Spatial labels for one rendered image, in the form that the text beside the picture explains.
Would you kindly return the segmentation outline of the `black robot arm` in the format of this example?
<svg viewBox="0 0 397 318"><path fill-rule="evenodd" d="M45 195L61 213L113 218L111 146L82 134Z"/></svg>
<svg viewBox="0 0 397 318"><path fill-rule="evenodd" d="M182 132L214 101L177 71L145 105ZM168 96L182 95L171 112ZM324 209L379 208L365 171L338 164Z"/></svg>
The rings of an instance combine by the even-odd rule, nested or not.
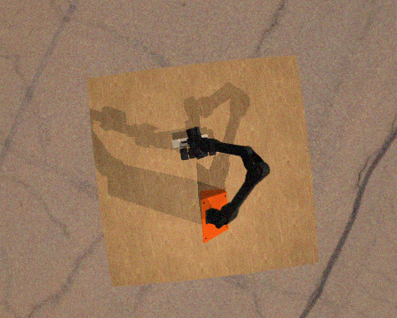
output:
<svg viewBox="0 0 397 318"><path fill-rule="evenodd" d="M270 173L270 167L257 155L250 146L241 146L220 142L217 139L202 138L199 126L187 129L187 144L192 149L196 159L204 158L203 152L220 152L239 155L247 170L246 179L231 203L221 210L209 209L205 212L206 224L213 224L220 229L232 222L252 189Z"/></svg>

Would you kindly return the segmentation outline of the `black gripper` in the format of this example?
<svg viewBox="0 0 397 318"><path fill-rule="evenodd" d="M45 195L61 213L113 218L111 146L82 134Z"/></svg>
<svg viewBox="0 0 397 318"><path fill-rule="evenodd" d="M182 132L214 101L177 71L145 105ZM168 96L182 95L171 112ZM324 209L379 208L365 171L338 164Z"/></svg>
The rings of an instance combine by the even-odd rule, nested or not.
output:
<svg viewBox="0 0 397 318"><path fill-rule="evenodd" d="M204 156L215 155L216 153L217 152L209 152L209 154L208 154L208 152L203 152L203 155ZM196 155L193 154L192 149L189 148L188 152L187 152L187 147L180 149L180 156L181 156L181 160L188 160L189 158L190 159L196 158ZM188 156L189 156L189 158L188 158Z"/></svg>

